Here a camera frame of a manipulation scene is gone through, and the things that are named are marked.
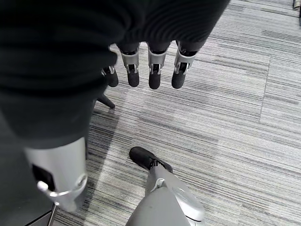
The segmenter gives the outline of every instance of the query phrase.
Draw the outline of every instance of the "robotic finger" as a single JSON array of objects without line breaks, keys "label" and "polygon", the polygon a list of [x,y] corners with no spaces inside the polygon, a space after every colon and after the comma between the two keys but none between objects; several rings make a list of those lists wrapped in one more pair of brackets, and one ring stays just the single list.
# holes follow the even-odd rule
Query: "robotic finger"
[{"label": "robotic finger", "polygon": [[177,41],[178,50],[174,61],[174,74],[172,86],[179,89],[183,86],[187,70],[191,68],[196,54],[204,45],[203,42],[182,42]]},{"label": "robotic finger", "polygon": [[117,44],[121,52],[123,64],[127,70],[128,84],[131,87],[137,87],[139,85],[139,45],[139,42]]},{"label": "robotic finger", "polygon": [[165,56],[170,42],[153,43],[149,42],[149,86],[151,89],[158,89],[161,80],[161,71],[164,66]]}]

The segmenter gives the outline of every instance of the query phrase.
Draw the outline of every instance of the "black sleeve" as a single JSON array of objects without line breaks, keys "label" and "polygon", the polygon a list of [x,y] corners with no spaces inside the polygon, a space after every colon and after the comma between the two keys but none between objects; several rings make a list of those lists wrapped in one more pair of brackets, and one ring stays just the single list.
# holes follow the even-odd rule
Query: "black sleeve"
[{"label": "black sleeve", "polygon": [[108,46],[143,23],[144,4],[2,1],[0,109],[24,145],[86,135],[93,99],[106,88],[100,68],[116,63]]}]

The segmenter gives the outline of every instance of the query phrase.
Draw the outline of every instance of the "gray carpet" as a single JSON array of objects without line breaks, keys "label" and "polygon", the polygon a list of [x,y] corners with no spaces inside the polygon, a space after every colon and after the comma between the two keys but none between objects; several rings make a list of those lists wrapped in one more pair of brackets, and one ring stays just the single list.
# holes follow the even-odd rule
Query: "gray carpet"
[{"label": "gray carpet", "polygon": [[119,85],[91,121],[89,191],[55,226],[124,226],[147,172],[128,157],[140,145],[166,160],[203,203],[207,226],[301,225],[301,28],[293,0],[233,0],[198,53],[182,89],[171,87],[176,45],[162,83]]}]

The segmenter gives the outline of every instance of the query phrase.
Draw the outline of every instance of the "black fabric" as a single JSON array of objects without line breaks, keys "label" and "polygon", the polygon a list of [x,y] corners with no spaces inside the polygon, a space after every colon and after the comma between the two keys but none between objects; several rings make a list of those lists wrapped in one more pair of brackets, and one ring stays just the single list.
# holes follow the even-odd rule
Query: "black fabric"
[{"label": "black fabric", "polygon": [[116,63],[109,45],[204,41],[228,2],[2,0],[0,108],[8,124],[30,146],[80,138],[90,119],[82,109],[106,87],[100,68]]}]

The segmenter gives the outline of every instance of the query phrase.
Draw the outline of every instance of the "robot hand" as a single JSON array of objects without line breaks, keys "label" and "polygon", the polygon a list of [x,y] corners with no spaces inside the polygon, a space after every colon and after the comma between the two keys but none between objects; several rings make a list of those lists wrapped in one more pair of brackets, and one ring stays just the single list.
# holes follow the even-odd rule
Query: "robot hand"
[{"label": "robot hand", "polygon": [[[205,41],[185,42],[177,41],[178,50],[174,61],[174,74],[172,86],[175,89],[182,87],[185,81],[187,70],[191,68],[197,52],[204,45]],[[161,71],[164,66],[165,56],[170,42],[148,42],[149,59],[149,86],[151,89],[158,89],[161,80]],[[139,84],[139,43],[118,44],[124,66],[127,70],[128,84],[136,87]],[[108,85],[118,85],[118,76],[113,65],[102,69],[102,74],[108,81]]]},{"label": "robot hand", "polygon": [[158,89],[167,48],[176,40],[172,86],[179,89],[228,2],[63,0],[1,7],[0,110],[25,147],[38,189],[66,211],[81,206],[94,103],[107,84],[118,84],[117,56],[108,46],[117,44],[128,83],[136,87],[139,43],[147,42],[149,86]]}]

